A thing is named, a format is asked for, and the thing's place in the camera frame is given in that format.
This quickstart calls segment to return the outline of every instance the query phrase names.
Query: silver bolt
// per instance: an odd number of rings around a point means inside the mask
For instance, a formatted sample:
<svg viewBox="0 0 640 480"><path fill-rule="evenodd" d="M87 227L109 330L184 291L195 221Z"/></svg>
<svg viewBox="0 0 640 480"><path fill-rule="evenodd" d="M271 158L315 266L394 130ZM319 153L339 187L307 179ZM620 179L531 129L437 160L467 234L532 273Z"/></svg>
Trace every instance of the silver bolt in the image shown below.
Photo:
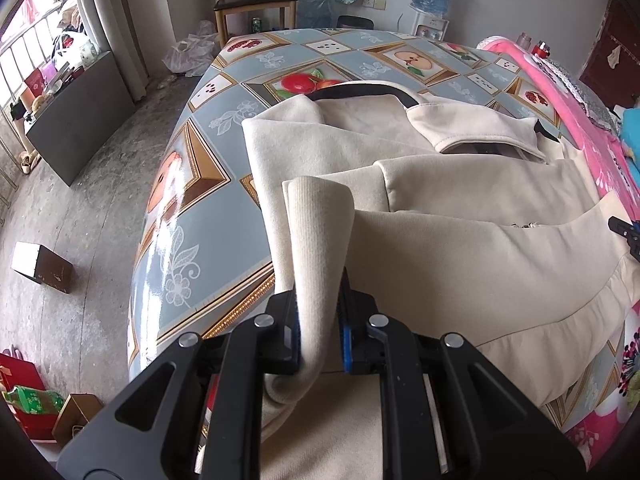
<svg viewBox="0 0 640 480"><path fill-rule="evenodd" d="M452 332L444 336L444 344L449 348L460 348L465 343L465 340L462 339L460 334L456 334Z"/></svg>
<svg viewBox="0 0 640 480"><path fill-rule="evenodd" d="M182 348L188 348L190 346L195 345L198 342L198 334L195 332L187 332L186 334L182 334L180 339L178 339L178 345Z"/></svg>
<svg viewBox="0 0 640 480"><path fill-rule="evenodd" d="M271 326L273 324L273 316L269 314L260 314L254 318L254 325L259 327Z"/></svg>
<svg viewBox="0 0 640 480"><path fill-rule="evenodd" d="M389 318L384 314L374 314L369 318L369 324L376 328L382 328L389 324Z"/></svg>

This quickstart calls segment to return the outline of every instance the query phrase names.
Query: chair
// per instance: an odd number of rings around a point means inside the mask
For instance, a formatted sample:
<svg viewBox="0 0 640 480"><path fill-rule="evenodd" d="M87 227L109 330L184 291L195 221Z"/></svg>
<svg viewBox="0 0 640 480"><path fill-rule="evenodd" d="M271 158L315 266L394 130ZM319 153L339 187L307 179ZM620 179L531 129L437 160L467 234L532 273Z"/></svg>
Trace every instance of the chair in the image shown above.
<svg viewBox="0 0 640 480"><path fill-rule="evenodd" d="M289 28L296 28L296 3L298 0L218 0L213 6L216 13L216 25L220 35L220 47L224 48L229 39L226 30L226 16L236 12L257 9L280 9L280 28L284 28L284 9L289 7Z"/></svg>

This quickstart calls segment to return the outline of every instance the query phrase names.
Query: cardboard box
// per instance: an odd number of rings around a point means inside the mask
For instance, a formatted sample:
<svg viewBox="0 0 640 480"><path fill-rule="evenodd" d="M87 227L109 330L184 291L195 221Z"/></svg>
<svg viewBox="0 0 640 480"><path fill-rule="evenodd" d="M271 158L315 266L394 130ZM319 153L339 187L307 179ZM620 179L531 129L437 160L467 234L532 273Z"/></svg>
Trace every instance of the cardboard box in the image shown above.
<svg viewBox="0 0 640 480"><path fill-rule="evenodd" d="M78 431L84 428L102 409L102 403L94 394L70 394L58 414L53 427L53 438L60 446L65 446Z"/></svg>

